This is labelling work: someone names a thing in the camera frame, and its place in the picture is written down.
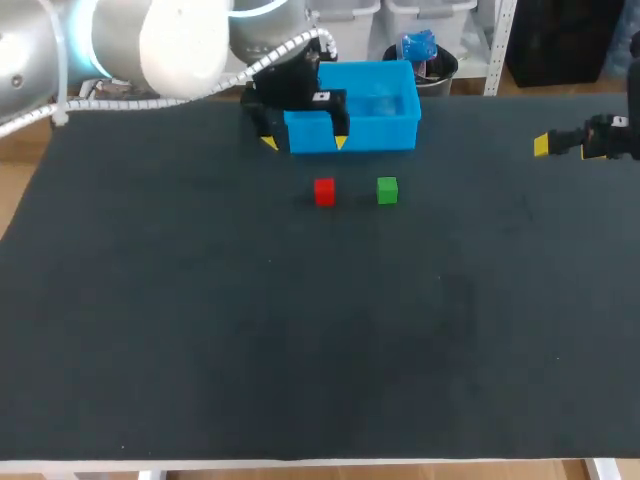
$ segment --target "blue object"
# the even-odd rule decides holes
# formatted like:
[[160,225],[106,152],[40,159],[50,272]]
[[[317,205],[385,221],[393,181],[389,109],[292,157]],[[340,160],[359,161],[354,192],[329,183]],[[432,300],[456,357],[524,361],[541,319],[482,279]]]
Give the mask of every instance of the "blue object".
[[428,62],[438,56],[436,36],[431,30],[403,35],[398,48],[398,59],[410,62]]
[[422,117],[411,63],[323,63],[323,89],[346,89],[351,131],[338,150],[326,112],[285,112],[291,153],[413,150]]

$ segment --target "green cube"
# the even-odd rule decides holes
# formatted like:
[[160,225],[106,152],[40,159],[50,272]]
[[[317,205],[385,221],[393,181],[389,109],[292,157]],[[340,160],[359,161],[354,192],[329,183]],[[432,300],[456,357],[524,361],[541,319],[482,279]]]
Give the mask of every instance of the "green cube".
[[396,177],[378,179],[378,205],[398,203],[398,180]]

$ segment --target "cube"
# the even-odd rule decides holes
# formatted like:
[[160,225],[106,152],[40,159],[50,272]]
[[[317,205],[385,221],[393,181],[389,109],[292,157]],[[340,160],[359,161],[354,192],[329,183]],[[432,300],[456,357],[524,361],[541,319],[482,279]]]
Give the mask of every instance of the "cube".
[[398,180],[396,177],[378,178],[378,205],[398,203]]
[[336,204],[336,181],[333,178],[318,178],[314,183],[316,205],[333,207]]

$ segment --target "black case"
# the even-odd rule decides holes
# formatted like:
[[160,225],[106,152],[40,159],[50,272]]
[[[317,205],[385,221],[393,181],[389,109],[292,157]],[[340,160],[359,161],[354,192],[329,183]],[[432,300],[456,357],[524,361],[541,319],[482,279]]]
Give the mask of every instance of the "black case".
[[520,0],[507,50],[519,87],[595,82],[624,0]]

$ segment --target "red cube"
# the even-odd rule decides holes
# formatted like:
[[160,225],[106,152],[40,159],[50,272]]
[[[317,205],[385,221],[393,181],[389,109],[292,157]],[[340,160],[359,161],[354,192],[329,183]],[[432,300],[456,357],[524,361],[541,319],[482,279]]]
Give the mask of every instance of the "red cube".
[[333,207],[336,204],[336,181],[333,178],[318,178],[314,191],[318,207]]

